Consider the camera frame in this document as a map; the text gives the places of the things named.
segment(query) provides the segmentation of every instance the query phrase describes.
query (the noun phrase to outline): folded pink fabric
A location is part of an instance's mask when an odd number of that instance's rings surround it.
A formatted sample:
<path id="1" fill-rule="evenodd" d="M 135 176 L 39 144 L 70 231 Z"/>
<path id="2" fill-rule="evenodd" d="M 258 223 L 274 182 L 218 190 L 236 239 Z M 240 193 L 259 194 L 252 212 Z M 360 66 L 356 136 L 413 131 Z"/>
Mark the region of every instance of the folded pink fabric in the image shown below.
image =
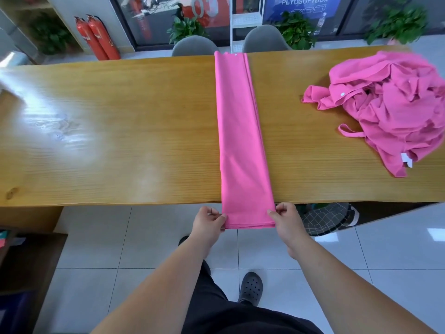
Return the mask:
<path id="1" fill-rule="evenodd" d="M 226 228 L 270 228 L 275 210 L 247 54 L 215 52 L 222 211 Z"/>
<path id="2" fill-rule="evenodd" d="M 401 154 L 417 162 L 442 143 L 445 81 L 420 56 L 379 51 L 336 65 L 329 77 L 329 88 L 309 86 L 303 102 L 317 102 L 318 110 L 343 105 L 363 132 L 345 124 L 339 131 L 364 137 L 395 177 L 406 177 Z"/>

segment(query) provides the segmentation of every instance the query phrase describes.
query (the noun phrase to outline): white tile floor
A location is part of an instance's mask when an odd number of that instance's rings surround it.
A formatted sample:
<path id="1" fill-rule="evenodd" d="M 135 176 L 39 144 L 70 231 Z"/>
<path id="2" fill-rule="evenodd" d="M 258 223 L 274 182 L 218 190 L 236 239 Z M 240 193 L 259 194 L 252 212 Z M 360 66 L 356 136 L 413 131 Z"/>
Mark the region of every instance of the white tile floor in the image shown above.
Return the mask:
<path id="1" fill-rule="evenodd" d="M 188 234 L 199 205 L 65 207 L 68 232 L 35 333 L 87 333 Z M 445 332 L 445 203 L 317 240 L 357 274 Z M 313 321 L 332 333 L 302 271 L 275 229 L 227 230 L 208 259 L 230 300 L 249 270 L 264 283 L 261 307 Z"/>

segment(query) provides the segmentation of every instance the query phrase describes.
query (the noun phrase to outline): shoe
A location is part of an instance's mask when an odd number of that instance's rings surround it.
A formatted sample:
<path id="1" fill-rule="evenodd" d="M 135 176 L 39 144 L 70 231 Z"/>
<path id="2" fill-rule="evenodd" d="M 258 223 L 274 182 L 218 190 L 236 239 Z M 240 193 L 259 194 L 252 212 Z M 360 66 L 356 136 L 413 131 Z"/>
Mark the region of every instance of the shoe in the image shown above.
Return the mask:
<path id="1" fill-rule="evenodd" d="M 183 237 L 181 238 L 181 240 L 179 241 L 178 246 L 180 246 L 184 241 L 186 241 L 186 239 L 187 239 L 188 237 L 189 237 L 189 236 L 183 236 Z M 203 260 L 203 265 L 201 266 L 201 270 L 204 270 L 208 275 L 210 275 L 210 267 L 209 267 L 209 265 L 206 263 L 205 260 Z"/>
<path id="2" fill-rule="evenodd" d="M 252 304 L 256 307 L 262 295 L 263 282 L 261 278 L 254 272 L 248 272 L 242 279 L 238 303 Z"/>

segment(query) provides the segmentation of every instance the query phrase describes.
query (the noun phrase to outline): person's left hand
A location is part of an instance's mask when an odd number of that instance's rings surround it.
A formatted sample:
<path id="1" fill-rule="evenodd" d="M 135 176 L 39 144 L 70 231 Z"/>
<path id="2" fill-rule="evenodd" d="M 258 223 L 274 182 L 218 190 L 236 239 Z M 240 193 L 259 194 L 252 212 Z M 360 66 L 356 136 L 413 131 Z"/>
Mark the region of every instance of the person's left hand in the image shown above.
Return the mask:
<path id="1" fill-rule="evenodd" d="M 203 206 L 195 217 L 189 239 L 194 239 L 203 245 L 205 255 L 207 256 L 212 246 L 218 240 L 219 235 L 224 232 L 225 222 L 225 214 L 220 214 L 212 207 Z"/>

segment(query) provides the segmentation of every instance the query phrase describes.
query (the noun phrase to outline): plastic bottle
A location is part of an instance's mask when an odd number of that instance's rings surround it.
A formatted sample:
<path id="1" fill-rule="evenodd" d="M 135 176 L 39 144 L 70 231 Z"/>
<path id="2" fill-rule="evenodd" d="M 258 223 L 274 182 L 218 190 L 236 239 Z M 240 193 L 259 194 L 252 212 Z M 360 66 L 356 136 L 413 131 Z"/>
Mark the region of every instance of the plastic bottle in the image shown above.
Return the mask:
<path id="1" fill-rule="evenodd" d="M 318 35 L 321 31 L 321 27 L 323 27 L 324 22 L 326 20 L 326 13 L 323 13 L 323 16 L 320 17 L 317 23 L 317 27 L 315 28 L 314 35 Z"/>

